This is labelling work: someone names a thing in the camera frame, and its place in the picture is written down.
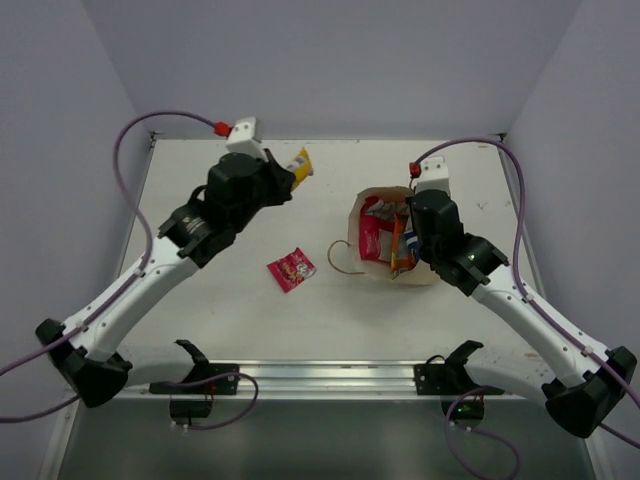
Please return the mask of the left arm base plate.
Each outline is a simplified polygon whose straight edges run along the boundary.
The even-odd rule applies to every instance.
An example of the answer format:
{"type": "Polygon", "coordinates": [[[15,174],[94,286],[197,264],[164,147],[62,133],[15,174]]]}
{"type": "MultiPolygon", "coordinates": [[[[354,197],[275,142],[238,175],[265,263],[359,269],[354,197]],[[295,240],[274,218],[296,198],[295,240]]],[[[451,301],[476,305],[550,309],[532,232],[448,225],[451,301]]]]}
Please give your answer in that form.
{"type": "Polygon", "coordinates": [[[200,395],[202,400],[169,401],[169,416],[172,422],[184,432],[204,432],[218,430],[243,419],[255,406],[258,387],[251,376],[240,371],[237,363],[211,363],[192,342],[176,340],[180,353],[187,355],[187,372],[177,380],[161,380],[149,384],[153,395],[200,395]],[[234,396],[242,379],[253,385],[253,397],[249,404],[229,419],[213,424],[201,424],[212,412],[217,396],[234,396]]]}

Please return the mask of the red candy packet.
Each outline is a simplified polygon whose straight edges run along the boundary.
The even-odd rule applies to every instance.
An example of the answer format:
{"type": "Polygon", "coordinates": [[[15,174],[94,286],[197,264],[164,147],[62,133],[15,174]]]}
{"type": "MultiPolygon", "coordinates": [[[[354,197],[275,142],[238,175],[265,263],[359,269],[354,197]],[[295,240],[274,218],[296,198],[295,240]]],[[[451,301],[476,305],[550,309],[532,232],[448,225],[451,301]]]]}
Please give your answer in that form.
{"type": "Polygon", "coordinates": [[[267,265],[267,269],[284,293],[298,287],[317,271],[300,248],[267,265]]]}

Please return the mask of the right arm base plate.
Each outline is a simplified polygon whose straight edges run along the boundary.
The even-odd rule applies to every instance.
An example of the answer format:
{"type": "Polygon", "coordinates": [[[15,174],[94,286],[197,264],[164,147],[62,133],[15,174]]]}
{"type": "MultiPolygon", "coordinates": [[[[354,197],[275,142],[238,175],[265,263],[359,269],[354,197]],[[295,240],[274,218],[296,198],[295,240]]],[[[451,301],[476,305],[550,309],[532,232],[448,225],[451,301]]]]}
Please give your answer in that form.
{"type": "MultiPolygon", "coordinates": [[[[469,357],[484,345],[467,340],[447,357],[436,354],[413,366],[413,381],[418,396],[438,396],[441,410],[447,414],[453,401],[462,394],[480,387],[465,370],[469,357]]],[[[505,391],[487,387],[479,393],[466,397],[451,413],[454,426],[474,428],[480,425],[485,415],[485,396],[501,396],[505,391]]]]}

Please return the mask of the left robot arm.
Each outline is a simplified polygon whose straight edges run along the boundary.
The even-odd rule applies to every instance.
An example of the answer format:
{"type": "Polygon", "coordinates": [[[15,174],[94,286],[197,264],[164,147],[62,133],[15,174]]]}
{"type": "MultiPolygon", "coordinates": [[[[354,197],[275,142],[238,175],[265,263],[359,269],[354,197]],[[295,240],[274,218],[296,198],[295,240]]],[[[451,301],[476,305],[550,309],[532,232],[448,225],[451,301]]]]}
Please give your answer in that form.
{"type": "Polygon", "coordinates": [[[205,386],[208,360],[192,342],[145,354],[126,352],[122,342],[171,290],[230,247],[261,209],[291,200],[296,173],[295,164],[281,166],[269,151],[225,154],[151,235],[137,263],[75,316],[37,327],[52,364],[87,407],[129,386],[165,383],[189,393],[205,386]]]}

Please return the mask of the beige paper bag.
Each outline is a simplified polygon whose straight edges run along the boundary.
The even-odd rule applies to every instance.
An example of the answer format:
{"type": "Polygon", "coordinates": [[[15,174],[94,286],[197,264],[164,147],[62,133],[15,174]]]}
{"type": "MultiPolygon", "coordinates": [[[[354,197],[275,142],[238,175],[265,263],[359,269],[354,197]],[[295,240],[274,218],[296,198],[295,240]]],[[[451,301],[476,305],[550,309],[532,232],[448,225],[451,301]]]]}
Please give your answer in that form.
{"type": "Polygon", "coordinates": [[[404,186],[371,187],[357,194],[348,215],[347,238],[327,249],[329,265],[337,272],[407,286],[433,286],[438,277],[419,262],[407,245],[409,211],[406,198],[412,191],[404,186]],[[347,248],[348,266],[333,261],[338,244],[347,248]]]}

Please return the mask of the yellow snack bar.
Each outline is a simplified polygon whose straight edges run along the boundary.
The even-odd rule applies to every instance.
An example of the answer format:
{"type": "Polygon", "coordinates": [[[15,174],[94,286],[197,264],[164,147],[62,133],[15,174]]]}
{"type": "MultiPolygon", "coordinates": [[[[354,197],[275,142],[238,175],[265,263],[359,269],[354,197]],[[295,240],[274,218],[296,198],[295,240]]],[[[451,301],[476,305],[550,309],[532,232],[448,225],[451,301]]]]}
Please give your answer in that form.
{"type": "Polygon", "coordinates": [[[312,176],[314,173],[307,150],[301,148],[297,156],[286,165],[286,169],[295,177],[291,187],[291,191],[294,191],[307,177],[312,176]]]}

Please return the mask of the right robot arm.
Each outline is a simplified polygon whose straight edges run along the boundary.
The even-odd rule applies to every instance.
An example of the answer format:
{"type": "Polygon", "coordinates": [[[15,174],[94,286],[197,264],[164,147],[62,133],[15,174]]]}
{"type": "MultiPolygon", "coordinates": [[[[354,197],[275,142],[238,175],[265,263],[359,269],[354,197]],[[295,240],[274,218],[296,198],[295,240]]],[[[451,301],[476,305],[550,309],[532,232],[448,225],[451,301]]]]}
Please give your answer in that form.
{"type": "Polygon", "coordinates": [[[519,388],[511,376],[489,386],[540,397],[551,418],[578,438],[589,437],[625,396],[638,360],[626,347],[610,348],[580,331],[534,290],[516,265],[487,239],[465,232],[450,195],[428,189],[408,197],[421,261],[446,284],[474,299],[523,338],[554,376],[519,388]]]}

